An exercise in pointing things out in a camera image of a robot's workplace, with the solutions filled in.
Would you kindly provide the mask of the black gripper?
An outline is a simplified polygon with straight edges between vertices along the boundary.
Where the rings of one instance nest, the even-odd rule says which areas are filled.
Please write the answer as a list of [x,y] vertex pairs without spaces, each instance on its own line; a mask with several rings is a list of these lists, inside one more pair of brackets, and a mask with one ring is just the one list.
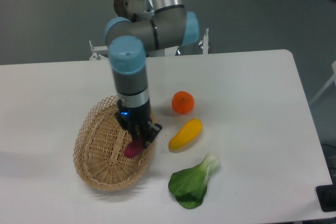
[[151,119],[150,100],[131,108],[124,106],[121,99],[117,99],[117,108],[115,116],[121,127],[131,135],[132,140],[143,138],[144,148],[148,148],[162,130],[162,125]]

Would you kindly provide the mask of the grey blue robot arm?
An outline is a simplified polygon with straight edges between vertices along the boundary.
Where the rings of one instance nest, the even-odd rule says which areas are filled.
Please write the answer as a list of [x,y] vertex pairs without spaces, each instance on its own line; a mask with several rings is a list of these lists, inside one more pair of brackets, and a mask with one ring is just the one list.
[[147,148],[161,130],[150,117],[148,53],[197,42],[200,27],[183,0],[126,0],[123,6],[125,15],[110,20],[104,30],[118,98],[116,119]]

